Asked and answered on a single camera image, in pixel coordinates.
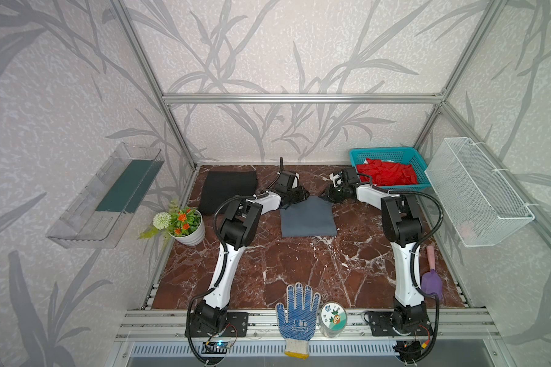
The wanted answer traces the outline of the grey t shirt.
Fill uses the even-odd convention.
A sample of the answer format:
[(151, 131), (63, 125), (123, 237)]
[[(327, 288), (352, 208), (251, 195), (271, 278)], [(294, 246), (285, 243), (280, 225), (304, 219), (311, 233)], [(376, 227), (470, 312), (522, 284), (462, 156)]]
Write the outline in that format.
[(301, 203), (280, 209), (279, 212), (284, 238), (336, 236), (338, 233), (332, 204), (320, 197), (310, 196)]

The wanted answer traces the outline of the teal plastic basket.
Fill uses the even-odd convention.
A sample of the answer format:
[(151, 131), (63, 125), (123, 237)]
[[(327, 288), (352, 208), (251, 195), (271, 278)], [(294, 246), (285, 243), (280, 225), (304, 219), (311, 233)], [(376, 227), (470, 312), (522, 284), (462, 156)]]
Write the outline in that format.
[(372, 177), (378, 187), (398, 191), (424, 191), (431, 187), (425, 175), (427, 164), (414, 148), (357, 148), (350, 150), (349, 155), (357, 172)]

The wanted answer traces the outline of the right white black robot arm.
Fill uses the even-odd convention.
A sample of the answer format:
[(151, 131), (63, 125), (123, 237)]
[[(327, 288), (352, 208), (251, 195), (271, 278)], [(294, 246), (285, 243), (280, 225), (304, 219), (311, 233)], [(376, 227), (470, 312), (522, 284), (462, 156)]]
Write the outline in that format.
[[(330, 175), (331, 183), (321, 195), (331, 203), (355, 199), (381, 211), (382, 228), (393, 249), (396, 267), (393, 323), (396, 329), (418, 326), (426, 316), (426, 298), (439, 295), (424, 292), (419, 285), (419, 248), (433, 236), (444, 220), (442, 204), (433, 196), (420, 191), (384, 189), (370, 180), (363, 182), (363, 174), (355, 167), (345, 168)], [(431, 200), (439, 211), (436, 225), (425, 234), (418, 197)]]

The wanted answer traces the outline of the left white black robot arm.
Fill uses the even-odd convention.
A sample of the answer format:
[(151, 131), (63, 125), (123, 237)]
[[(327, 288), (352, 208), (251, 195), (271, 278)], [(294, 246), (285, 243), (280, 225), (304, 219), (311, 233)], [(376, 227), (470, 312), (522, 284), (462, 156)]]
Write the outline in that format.
[(208, 290), (192, 298), (188, 315), (205, 327), (221, 331), (227, 325), (227, 311), (237, 266), (257, 234), (263, 214), (286, 209), (309, 198), (299, 174), (279, 163), (277, 177), (261, 194), (235, 195), (215, 211), (212, 229), (219, 240), (219, 255)]

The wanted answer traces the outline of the red t shirt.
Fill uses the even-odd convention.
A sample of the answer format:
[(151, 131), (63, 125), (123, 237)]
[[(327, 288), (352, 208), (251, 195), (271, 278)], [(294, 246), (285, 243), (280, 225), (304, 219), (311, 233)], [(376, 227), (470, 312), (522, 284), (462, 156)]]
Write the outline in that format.
[(372, 184), (380, 187), (417, 185), (419, 183), (411, 165), (367, 158), (363, 164), (356, 165), (356, 170), (358, 173), (370, 176)]

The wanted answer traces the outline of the folded black t shirt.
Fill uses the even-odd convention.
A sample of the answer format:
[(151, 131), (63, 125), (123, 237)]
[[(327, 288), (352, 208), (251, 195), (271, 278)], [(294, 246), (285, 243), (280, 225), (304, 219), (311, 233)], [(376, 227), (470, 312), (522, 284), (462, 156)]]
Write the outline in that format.
[(211, 171), (204, 182), (198, 210), (203, 215), (212, 215), (231, 197), (254, 195), (257, 184), (256, 171)]

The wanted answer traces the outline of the potted artificial flower plant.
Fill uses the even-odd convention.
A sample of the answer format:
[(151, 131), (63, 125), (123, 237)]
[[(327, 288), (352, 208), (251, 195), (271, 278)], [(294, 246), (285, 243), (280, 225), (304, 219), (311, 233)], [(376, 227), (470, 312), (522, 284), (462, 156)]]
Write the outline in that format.
[(189, 206), (179, 206), (173, 200), (167, 211), (153, 217), (148, 229), (139, 234), (139, 239), (161, 237), (164, 247), (174, 240), (182, 245), (196, 246), (204, 241), (205, 233), (200, 211)]

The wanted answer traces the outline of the round tin with cartoon label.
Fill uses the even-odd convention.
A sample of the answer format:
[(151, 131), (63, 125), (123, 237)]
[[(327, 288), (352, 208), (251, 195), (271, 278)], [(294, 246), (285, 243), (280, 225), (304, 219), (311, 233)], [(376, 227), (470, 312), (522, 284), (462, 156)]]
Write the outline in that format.
[(347, 326), (347, 313), (336, 302), (327, 302), (319, 313), (319, 329), (327, 338), (334, 338), (341, 334)]

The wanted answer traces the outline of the blue dotted work glove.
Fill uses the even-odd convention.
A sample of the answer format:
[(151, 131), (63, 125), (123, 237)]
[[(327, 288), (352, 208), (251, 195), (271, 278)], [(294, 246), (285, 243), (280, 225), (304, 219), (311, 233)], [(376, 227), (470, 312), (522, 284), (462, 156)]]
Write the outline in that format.
[(286, 305), (275, 306), (281, 337), (286, 341), (286, 356), (307, 359), (309, 341), (315, 335), (321, 295), (309, 285), (302, 283), (288, 285)]

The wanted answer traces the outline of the green circuit board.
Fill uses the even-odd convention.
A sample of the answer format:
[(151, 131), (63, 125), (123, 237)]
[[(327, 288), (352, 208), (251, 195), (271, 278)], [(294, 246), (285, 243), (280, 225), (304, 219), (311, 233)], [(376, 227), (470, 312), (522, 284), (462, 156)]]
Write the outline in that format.
[(206, 354), (226, 354), (235, 345), (235, 340), (209, 340), (204, 343), (204, 352)]

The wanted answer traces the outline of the purple object by right wall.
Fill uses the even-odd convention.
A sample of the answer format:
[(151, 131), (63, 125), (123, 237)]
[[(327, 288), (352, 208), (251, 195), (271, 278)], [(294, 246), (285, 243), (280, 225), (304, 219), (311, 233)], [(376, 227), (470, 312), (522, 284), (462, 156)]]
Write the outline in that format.
[(436, 296), (440, 301), (443, 300), (442, 279), (436, 271), (436, 252), (433, 245), (426, 248), (426, 256), (429, 264), (429, 271), (421, 278), (421, 289), (427, 295)]

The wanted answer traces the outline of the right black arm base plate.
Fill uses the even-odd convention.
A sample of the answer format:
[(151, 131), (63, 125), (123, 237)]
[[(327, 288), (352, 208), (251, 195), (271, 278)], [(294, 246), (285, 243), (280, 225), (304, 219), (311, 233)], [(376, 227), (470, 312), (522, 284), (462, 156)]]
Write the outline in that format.
[(368, 310), (364, 313), (364, 320), (372, 336), (426, 336), (429, 339), (434, 335), (432, 322), (426, 313), (406, 315), (398, 310)]

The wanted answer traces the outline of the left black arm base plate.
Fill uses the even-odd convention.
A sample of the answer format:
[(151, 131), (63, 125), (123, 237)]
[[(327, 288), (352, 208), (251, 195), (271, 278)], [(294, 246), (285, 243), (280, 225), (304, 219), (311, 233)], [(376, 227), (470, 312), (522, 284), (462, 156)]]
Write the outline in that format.
[(227, 312), (223, 325), (218, 329), (205, 325), (199, 316), (191, 314), (190, 324), (186, 336), (192, 338), (245, 337), (247, 333), (249, 314), (246, 312)]

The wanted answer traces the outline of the clear plastic wall shelf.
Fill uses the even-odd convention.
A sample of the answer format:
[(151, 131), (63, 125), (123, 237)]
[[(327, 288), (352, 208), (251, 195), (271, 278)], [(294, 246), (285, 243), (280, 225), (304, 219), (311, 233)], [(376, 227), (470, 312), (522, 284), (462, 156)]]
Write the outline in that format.
[(47, 231), (65, 249), (113, 249), (165, 159), (160, 148), (119, 144)]

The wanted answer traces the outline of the aluminium front rail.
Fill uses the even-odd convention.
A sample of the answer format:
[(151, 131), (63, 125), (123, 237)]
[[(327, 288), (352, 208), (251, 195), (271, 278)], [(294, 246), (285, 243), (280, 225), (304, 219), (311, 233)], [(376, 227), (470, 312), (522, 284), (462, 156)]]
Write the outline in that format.
[[(435, 326), (436, 312), (428, 312), (429, 322), (418, 326), (410, 333), (398, 333), (393, 329), (391, 310), (379, 309), (385, 313), (368, 323), (364, 309), (347, 309), (331, 319), (340, 319), (333, 323), (332, 330), (320, 330), (319, 316), (313, 317), (314, 327), (304, 318), (291, 318), (286, 324), (280, 324), (276, 310), (235, 310), (230, 313), (231, 321), (217, 334), (192, 330), (193, 340), (218, 339), (226, 337), (236, 341), (268, 341), (283, 339), (280, 330), (288, 330), (299, 336), (307, 336), (311, 330), (315, 333), (311, 340), (339, 339), (417, 339), (425, 342), (435, 334), (438, 339), (500, 339), (501, 335), (491, 315), (485, 309), (442, 309), (439, 312), (439, 325)], [(184, 310), (147, 310), (129, 311), (125, 314), (116, 340), (128, 341), (186, 341), (187, 313)]]

